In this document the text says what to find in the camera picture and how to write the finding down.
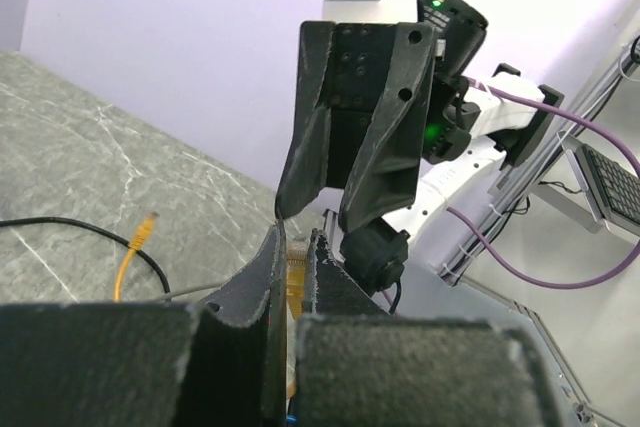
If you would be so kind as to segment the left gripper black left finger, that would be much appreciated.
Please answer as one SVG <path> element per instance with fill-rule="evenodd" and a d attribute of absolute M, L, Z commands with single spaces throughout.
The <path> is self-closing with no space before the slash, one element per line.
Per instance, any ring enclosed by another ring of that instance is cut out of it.
<path fill-rule="evenodd" d="M 5 426 L 282 426 L 286 234 L 195 302 L 1 308 Z"/>

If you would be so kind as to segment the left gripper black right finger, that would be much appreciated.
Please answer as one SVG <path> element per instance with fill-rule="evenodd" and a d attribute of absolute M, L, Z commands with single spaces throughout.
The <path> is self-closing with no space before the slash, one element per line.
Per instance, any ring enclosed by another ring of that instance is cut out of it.
<path fill-rule="evenodd" d="M 299 426 L 562 426 L 544 359 L 520 328 L 390 316 L 311 234 L 297 324 Z"/>

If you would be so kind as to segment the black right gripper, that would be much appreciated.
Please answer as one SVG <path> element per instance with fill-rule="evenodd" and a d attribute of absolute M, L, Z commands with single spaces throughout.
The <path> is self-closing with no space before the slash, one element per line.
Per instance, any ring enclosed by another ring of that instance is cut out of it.
<path fill-rule="evenodd" d="M 463 100 L 463 72 L 487 19 L 464 0 L 416 0 L 416 14 L 410 23 L 338 25 L 330 107 L 334 24 L 305 21 L 299 31 L 293 134 L 275 214 L 296 216 L 325 186 L 342 190 L 340 253 L 369 295 L 400 284 L 411 234 L 389 215 L 411 209 L 421 162 L 458 158 L 480 115 Z"/>

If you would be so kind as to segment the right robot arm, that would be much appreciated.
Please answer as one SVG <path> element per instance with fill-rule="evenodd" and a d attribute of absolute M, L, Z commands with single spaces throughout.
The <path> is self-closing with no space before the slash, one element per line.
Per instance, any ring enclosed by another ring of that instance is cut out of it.
<path fill-rule="evenodd" d="M 337 0 L 302 23 L 275 200 L 284 220 L 339 190 L 339 252 L 369 294 L 399 281 L 421 234 L 478 179 L 522 165 L 563 101 L 504 63 L 485 82 L 465 76 L 488 22 L 464 0 L 408 8 L 396 17 Z"/>

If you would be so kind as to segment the black keyboard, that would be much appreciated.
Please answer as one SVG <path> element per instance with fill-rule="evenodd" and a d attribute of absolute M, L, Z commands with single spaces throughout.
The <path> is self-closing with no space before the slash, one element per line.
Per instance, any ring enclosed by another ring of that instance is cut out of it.
<path fill-rule="evenodd" d="M 591 146 L 583 145 L 580 155 L 604 219 L 639 235 L 639 179 Z"/>

